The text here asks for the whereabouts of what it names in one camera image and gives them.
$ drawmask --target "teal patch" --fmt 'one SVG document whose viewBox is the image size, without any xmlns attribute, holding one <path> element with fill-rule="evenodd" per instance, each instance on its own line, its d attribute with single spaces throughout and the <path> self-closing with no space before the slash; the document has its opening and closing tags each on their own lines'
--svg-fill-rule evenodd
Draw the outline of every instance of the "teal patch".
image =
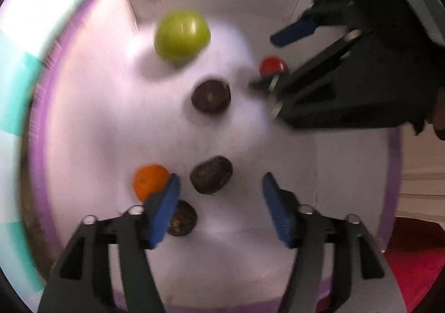
<svg viewBox="0 0 445 313">
<path fill-rule="evenodd" d="M 9 107 L 11 86 L 23 54 L 24 51 L 0 31 L 0 129 L 4 131 L 7 130 L 5 114 Z"/>
<path fill-rule="evenodd" d="M 0 266 L 17 294 L 32 296 L 44 287 L 26 243 L 23 223 L 0 224 Z"/>
<path fill-rule="evenodd" d="M 0 131 L 0 222 L 16 223 L 21 220 L 18 191 L 21 138 Z"/>
<path fill-rule="evenodd" d="M 32 88 L 37 82 L 41 68 L 42 62 L 39 59 L 28 52 L 23 52 L 21 60 L 15 67 L 6 97 L 6 109 L 1 121 L 4 131 L 16 136 L 22 135 Z"/>
</svg>

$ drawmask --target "blue gripper pad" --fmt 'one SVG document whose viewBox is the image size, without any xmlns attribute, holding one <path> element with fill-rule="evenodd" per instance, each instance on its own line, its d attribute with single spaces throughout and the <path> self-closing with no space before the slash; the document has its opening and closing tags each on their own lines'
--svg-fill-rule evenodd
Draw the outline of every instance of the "blue gripper pad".
<svg viewBox="0 0 445 313">
<path fill-rule="evenodd" d="M 278 238 L 288 247 L 294 241 L 294 217 L 281 199 L 281 190 L 272 174 L 263 177 L 263 195 L 274 222 Z"/>
<path fill-rule="evenodd" d="M 144 209 L 150 222 L 148 241 L 151 249 L 164 240 L 179 201 L 180 191 L 179 177 L 176 174 L 171 174 L 164 190 L 150 194 L 144 202 Z"/>
<path fill-rule="evenodd" d="M 313 18 L 306 17 L 271 35 L 271 43 L 275 47 L 285 47 L 304 37 L 311 36 L 318 24 Z"/>
</svg>

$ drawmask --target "screw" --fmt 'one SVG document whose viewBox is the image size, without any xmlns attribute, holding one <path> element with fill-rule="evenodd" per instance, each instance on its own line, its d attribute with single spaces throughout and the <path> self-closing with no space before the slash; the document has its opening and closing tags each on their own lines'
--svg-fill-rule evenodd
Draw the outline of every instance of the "screw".
<svg viewBox="0 0 445 313">
<path fill-rule="evenodd" d="M 347 35 L 343 37 L 343 40 L 345 42 L 350 42 L 351 40 L 358 38 L 361 36 L 361 30 L 360 29 L 354 29 L 353 31 L 350 31 Z"/>
<path fill-rule="evenodd" d="M 312 215 L 312 214 L 314 213 L 314 209 L 313 209 L 313 207 L 312 207 L 312 206 L 309 206 L 309 205 L 300 205 L 300 206 L 298 207 L 298 211 L 299 211 L 301 214 L 305 214 L 305 215 Z"/>
<path fill-rule="evenodd" d="M 279 79 L 280 79 L 279 75 L 275 75 L 272 78 L 271 84 L 269 85 L 269 92 L 272 92 L 275 89 L 275 86 L 277 85 Z"/>
<path fill-rule="evenodd" d="M 144 207 L 141 205 L 135 205 L 128 210 L 130 215 L 141 215 L 144 212 Z"/>
<path fill-rule="evenodd" d="M 343 54 L 340 57 L 340 60 L 344 60 L 344 59 L 348 58 L 350 55 L 351 55 L 351 51 L 347 51 L 345 54 Z"/>
<path fill-rule="evenodd" d="M 83 224 L 85 225 L 92 225 L 97 221 L 97 217 L 94 215 L 86 215 L 84 219 L 82 220 Z"/>
<path fill-rule="evenodd" d="M 360 218 L 357 215 L 349 214 L 346 220 L 351 224 L 360 224 Z"/>
<path fill-rule="evenodd" d="M 272 120 L 274 120 L 275 118 L 278 117 L 278 115 L 280 114 L 282 108 L 283 108 L 283 101 L 279 101 L 275 105 L 275 107 L 272 109 L 272 112 L 271 112 Z"/>
</svg>

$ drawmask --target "purple rim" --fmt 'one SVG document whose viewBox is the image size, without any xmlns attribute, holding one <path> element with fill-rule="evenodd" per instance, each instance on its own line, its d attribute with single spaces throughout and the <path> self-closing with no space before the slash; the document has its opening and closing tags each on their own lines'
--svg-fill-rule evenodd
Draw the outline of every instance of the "purple rim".
<svg viewBox="0 0 445 313">
<path fill-rule="evenodd" d="M 54 257 L 58 257 L 62 253 L 63 246 L 57 234 L 50 197 L 47 193 L 48 184 L 45 173 L 44 150 L 48 105 L 54 92 L 60 62 L 94 1 L 84 0 L 81 3 L 48 52 L 44 61 L 41 78 L 36 86 L 33 107 L 31 109 L 29 122 L 29 170 L 39 222 L 42 225 L 50 251 Z"/>
<path fill-rule="evenodd" d="M 55 257 L 63 252 L 63 245 L 58 237 L 54 223 L 48 185 L 46 181 L 45 143 L 48 106 L 54 92 L 54 85 L 59 72 L 59 65 L 65 51 L 95 0 L 84 0 L 68 21 L 63 32 L 54 42 L 44 61 L 41 78 L 36 87 L 34 103 L 30 117 L 29 147 L 30 174 L 33 184 L 33 194 L 36 201 L 37 214 L 46 235 L 50 251 Z M 395 209 L 401 184 L 401 140 L 398 128 L 388 130 L 389 161 L 385 185 L 384 207 L 380 217 L 378 240 L 380 248 L 385 249 L 391 237 L 395 221 Z M 320 284 L 319 297 L 324 298 L 330 292 L 330 280 Z M 115 294 L 116 304 L 125 307 L 125 298 L 121 293 Z M 280 299 L 238 305 L 229 308 L 193 309 L 167 307 L 168 313 L 270 313 L 276 312 Z"/>
</svg>

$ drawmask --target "brown fruit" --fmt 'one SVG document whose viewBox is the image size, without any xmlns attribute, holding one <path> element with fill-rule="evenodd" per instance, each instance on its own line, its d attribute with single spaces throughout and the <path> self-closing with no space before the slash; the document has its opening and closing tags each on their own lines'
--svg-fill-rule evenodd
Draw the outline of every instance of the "brown fruit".
<svg viewBox="0 0 445 313">
<path fill-rule="evenodd" d="M 193 168 L 190 181 L 200 194 L 214 194 L 228 183 L 232 174 L 232 163 L 224 156 L 216 156 Z"/>
<path fill-rule="evenodd" d="M 192 105 L 205 114 L 220 114 L 232 100 L 229 85 L 221 80 L 207 80 L 196 87 Z"/>
<path fill-rule="evenodd" d="M 179 200 L 167 232 L 173 236 L 190 234 L 197 222 L 195 209 L 184 200 Z"/>
</svg>

